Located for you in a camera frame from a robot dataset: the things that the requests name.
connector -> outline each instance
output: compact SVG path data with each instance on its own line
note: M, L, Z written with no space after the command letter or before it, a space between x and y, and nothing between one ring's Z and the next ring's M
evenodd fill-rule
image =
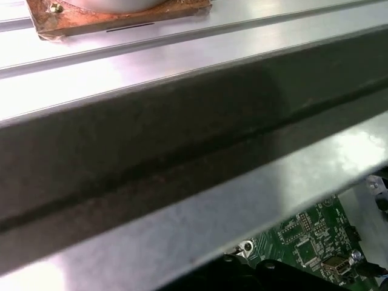
M381 277L387 273L386 269L367 261L357 264L355 270L357 274L368 278Z

shiny metal surface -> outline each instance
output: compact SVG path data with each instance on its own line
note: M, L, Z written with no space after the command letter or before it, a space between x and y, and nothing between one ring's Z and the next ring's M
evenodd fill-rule
M387 122L383 113L42 259L1 277L0 288L155 290L381 166L388 160Z
M0 126L388 23L388 1L217 0L208 17L51 43L37 38L16 3L14 19L0 9ZM0 289L154 290L385 163L387 122L384 113L3 275Z
M129 30L72 36L61 43L43 42L36 37L33 29L0 33L0 43L6 44L3 48L6 53L0 56L0 72L4 77L9 76L10 72L14 75L23 73L23 68L26 67L30 70L44 70L49 68L47 63L58 67L106 58L144 48L252 28L280 16L313 13L322 8L362 2L364 1L302 0L292 2L291 5L285 0L265 0L258 5L255 0L244 0L238 4L235 0L222 0L213 3L212 13L205 18L190 17ZM30 47L29 53L24 53L26 46Z
M251 0L239 2L239 9L242 11L238 16L239 21L246 23L247 17L252 17L250 13L253 13L252 19L258 19L265 17L265 13L267 16L270 13L278 14L277 9L285 11L285 8L278 8L270 1L272 8L263 14L259 7L253 9L257 5L254 2L256 4ZM98 100L95 95L103 98L112 90L118 92L157 79L174 78L192 70L280 52L387 24L385 15L388 2L384 1L273 24L256 23L258 27L227 33L218 28L222 25L221 18L228 21L230 19L217 12L219 7L231 5L230 3L231 0L215 2L210 19L216 19L212 24L212 27L217 27L214 33L216 35L207 38L201 37L211 30L209 25L199 29L201 24L188 23L201 23L201 18L179 19L130 31L110 32L113 36L106 37L106 40L103 40L106 32L90 38L86 36L83 40L81 36L69 38L67 44L34 40L36 35L32 29L0 33L0 42L6 44L5 51L8 52L0 56L0 96L12 92L0 108L0 120L7 124L10 122L8 119L26 113L40 114L38 111L42 109L60 110L62 107L57 107L59 105L77 105L71 104L73 101L94 102ZM191 31L193 40L187 40L187 34L182 30L179 32L183 28L177 27L181 25L185 27L183 31ZM160 31L166 36L157 37ZM118 44L126 35L133 35L133 42ZM145 35L153 37L144 40ZM112 39L115 45L108 44ZM22 53L25 47L30 48L32 55ZM57 82L59 79L65 80L60 90ZM26 93L40 97L25 99Z
M138 12L156 6L165 0L66 0L84 9L103 13Z

electronic component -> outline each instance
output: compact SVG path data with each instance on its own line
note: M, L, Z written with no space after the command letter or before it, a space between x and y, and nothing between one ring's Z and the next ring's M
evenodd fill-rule
M324 221L322 221L316 227L314 227L314 233L316 236L320 236L320 235L322 235L322 233L324 233L326 231L326 229L327 229L326 223Z
M343 275L350 271L349 260L342 256L332 256L323 261L321 265L325 270L331 271L336 275Z
M360 237L349 224L339 199L333 196L324 202L249 239L253 242L249 265L254 267L262 260L275 259L338 285L353 284L353 291L378 290L374 278L362 277L354 270L364 260L358 244ZM341 257L342 269L337 266L333 272L329 266L322 266L323 261L329 264L327 260L332 256Z
M355 282L355 274L352 271L349 271L340 276L340 279L345 284L353 284Z
M357 229L354 226L346 226L345 232L350 241L361 241L360 235L357 232Z
M303 212L303 213L299 213L298 217L303 225L304 231L306 233L311 232L312 227L309 220L307 219L307 215Z
M300 237L301 235L303 235L303 233L303 228L300 223L295 223L294 225L289 226L286 229L280 231L280 235L286 244Z
M315 249L312 242L308 239L295 246L299 254L302 266L309 265L316 258Z

microchip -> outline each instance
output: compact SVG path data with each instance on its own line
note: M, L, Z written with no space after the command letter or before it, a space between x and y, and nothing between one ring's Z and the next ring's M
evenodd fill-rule
M346 232L346 235L350 239L351 242L358 243L359 241L361 241L360 235L354 226L346 226L345 232Z
M299 257L301 258L303 266L310 264L316 258L314 246L311 240L309 239L298 244L297 246L295 246L295 248L299 254Z
M288 228L280 231L281 238L283 241L288 244L292 242L294 239L299 238L303 234L303 228L300 223L293 224L292 226L288 226Z

metal rail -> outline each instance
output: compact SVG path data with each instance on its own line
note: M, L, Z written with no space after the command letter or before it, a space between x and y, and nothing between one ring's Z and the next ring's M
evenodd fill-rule
M385 25L388 3L222 0L213 6L206 18L75 36L63 43L41 41L33 28L0 33L0 96L7 98L0 124L79 105L75 101L94 102L95 95L112 90ZM334 11L325 12L328 8ZM39 98L26 99L26 93Z

